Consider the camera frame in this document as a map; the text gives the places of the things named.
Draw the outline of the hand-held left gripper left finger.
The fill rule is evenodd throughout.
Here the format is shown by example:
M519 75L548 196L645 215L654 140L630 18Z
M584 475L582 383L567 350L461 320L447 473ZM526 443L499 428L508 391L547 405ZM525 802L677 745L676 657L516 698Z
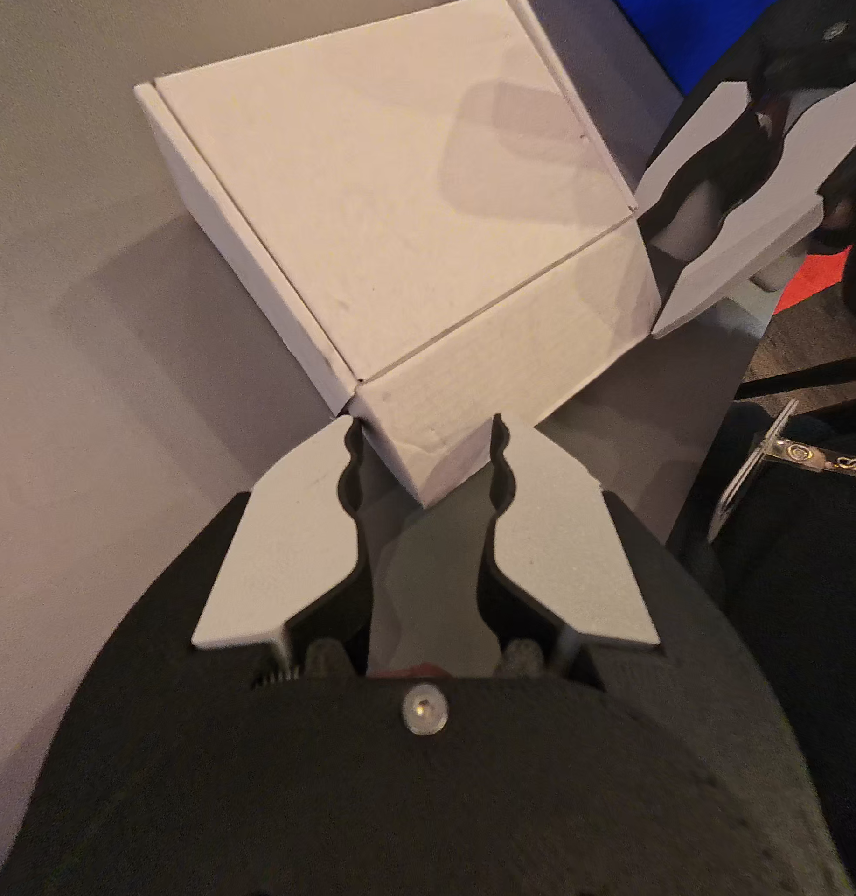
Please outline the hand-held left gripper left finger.
M372 574L360 519L362 426L339 417L252 488L191 636L201 651L266 645L286 674L315 643L369 665Z

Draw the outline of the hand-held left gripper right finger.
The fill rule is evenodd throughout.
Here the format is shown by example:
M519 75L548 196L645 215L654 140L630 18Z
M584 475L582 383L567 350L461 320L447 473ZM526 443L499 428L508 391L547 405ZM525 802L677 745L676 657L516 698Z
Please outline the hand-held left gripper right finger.
M589 646L648 653L661 636L600 482L534 427L501 414L477 607L501 658L573 676Z

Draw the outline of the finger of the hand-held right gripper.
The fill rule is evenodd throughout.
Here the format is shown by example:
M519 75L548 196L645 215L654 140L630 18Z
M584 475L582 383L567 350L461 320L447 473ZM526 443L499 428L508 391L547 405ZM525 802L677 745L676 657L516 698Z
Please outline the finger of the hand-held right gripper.
M785 94L768 91L733 116L744 98L747 84L720 84L644 174L638 226L652 260L701 258L728 216L775 171L784 143Z
M701 258L650 258L661 297L651 330L656 338L712 307L823 222L825 182L856 149L856 81L784 94L783 150L762 188L728 216Z

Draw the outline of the blue plastic bin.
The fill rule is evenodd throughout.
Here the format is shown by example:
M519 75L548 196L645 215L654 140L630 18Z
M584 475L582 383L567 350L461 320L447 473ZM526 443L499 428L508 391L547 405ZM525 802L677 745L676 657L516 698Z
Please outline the blue plastic bin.
M772 5L771 1L618 1L682 95Z

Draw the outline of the white cardboard box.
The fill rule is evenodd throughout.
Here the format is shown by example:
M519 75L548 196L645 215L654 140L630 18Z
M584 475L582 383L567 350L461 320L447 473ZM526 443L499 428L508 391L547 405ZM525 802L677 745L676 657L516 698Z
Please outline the white cardboard box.
M422 506L645 340L635 199L510 2L134 89L182 201L333 414Z

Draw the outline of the red object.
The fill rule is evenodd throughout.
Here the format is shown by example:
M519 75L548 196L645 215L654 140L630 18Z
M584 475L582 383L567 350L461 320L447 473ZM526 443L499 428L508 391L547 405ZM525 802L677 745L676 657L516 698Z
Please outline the red object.
M851 247L831 254L810 254L783 289L774 314L797 306L841 283Z

